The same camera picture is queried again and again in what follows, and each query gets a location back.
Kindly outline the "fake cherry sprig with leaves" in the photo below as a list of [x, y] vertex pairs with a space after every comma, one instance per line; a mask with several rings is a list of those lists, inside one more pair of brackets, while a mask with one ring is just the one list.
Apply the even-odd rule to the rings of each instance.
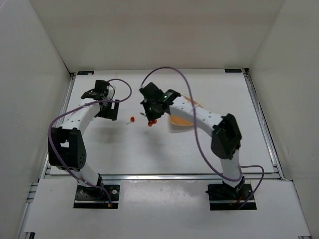
[[[140, 112], [140, 115], [142, 115], [142, 116], [144, 116], [146, 119], [148, 119], [145, 113]], [[148, 120], [148, 126], [149, 126], [149, 127], [152, 127], [152, 126], [153, 126], [154, 124], [156, 124], [157, 122], [158, 122], [158, 121], [157, 121], [156, 119], [154, 119], [154, 120]]]

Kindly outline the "single fake red cherry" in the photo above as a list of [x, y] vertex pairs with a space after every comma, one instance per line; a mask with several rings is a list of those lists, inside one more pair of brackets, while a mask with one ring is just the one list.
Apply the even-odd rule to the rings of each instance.
[[130, 121], [127, 123], [127, 125], [130, 124], [130, 123], [133, 123], [133, 122], [135, 122], [135, 117], [131, 117]]

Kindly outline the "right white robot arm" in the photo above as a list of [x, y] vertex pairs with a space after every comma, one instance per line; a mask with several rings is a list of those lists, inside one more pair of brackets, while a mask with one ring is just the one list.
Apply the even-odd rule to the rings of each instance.
[[[167, 113], [193, 124], [195, 141], [203, 160], [223, 179], [225, 192], [232, 197], [237, 196], [245, 180], [239, 164], [242, 135], [234, 115], [222, 116], [209, 112], [174, 90], [167, 90], [164, 93], [158, 88], [148, 90], [144, 87], [139, 91], [144, 97], [141, 105], [149, 122]], [[205, 157], [199, 144], [198, 128], [211, 137], [211, 151], [220, 159], [222, 172], [217, 171]]]

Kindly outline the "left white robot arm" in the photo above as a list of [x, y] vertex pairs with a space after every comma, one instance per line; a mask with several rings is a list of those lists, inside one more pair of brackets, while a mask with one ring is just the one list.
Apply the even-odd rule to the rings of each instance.
[[103, 191], [102, 178], [87, 162], [83, 134], [93, 118], [117, 119], [120, 100], [108, 92], [85, 92], [79, 106], [53, 120], [48, 129], [48, 158], [52, 166], [68, 172], [79, 185]]

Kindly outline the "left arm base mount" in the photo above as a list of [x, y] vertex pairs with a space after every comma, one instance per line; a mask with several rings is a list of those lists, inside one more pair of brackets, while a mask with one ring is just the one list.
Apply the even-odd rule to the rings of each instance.
[[76, 209], [117, 209], [119, 205], [120, 185], [104, 185], [112, 203], [103, 190], [91, 187], [77, 186], [73, 208]]

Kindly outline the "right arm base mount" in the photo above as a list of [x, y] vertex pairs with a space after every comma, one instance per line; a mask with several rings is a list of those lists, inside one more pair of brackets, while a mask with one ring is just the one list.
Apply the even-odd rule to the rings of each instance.
[[252, 196], [245, 204], [252, 193], [250, 183], [245, 183], [236, 196], [229, 196], [223, 191], [222, 184], [208, 184], [206, 194], [209, 197], [211, 211], [236, 211], [236, 210], [257, 210], [256, 201]]

